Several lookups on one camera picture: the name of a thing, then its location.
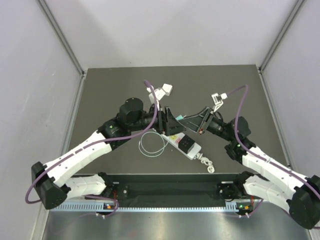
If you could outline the teal plug adapter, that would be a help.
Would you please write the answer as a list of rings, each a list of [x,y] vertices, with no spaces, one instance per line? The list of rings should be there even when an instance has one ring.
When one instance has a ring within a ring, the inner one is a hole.
[[[177,121],[181,121],[181,120],[184,120],[187,116],[186,115],[178,115],[175,119]]]

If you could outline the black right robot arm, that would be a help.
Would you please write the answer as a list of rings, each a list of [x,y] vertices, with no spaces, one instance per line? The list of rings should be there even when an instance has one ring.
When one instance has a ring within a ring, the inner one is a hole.
[[[225,146],[227,155],[258,173],[233,185],[233,192],[237,197],[253,195],[267,200],[287,212],[301,227],[308,230],[319,229],[319,176],[308,177],[297,173],[268,156],[248,139],[251,130],[244,117],[237,115],[226,123],[219,112],[206,107],[179,122],[195,133],[210,132],[228,141]]]

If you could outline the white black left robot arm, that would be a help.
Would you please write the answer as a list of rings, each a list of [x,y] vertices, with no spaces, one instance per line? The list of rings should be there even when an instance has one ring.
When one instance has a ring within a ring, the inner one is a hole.
[[[160,110],[157,104],[152,104],[149,111],[145,111],[143,102],[133,97],[120,106],[116,117],[106,121],[84,142],[55,160],[33,164],[32,187],[45,209],[54,209],[74,197],[96,195],[109,198],[114,187],[105,173],[87,177],[74,175],[95,159],[131,140],[133,132],[144,134],[149,129],[168,137],[186,130],[169,107]]]

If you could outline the white multicolour power strip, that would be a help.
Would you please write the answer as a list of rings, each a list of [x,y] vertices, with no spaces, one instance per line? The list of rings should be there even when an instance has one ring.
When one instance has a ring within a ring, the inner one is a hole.
[[[164,134],[161,136],[189,160],[193,160],[202,149],[195,140],[182,132],[171,136],[166,136]]]

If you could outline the black power plug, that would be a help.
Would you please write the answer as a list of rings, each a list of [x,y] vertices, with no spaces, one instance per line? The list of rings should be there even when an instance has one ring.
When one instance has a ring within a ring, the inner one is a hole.
[[[178,142],[178,148],[185,154],[188,154],[194,145],[195,141],[188,135],[183,136]]]

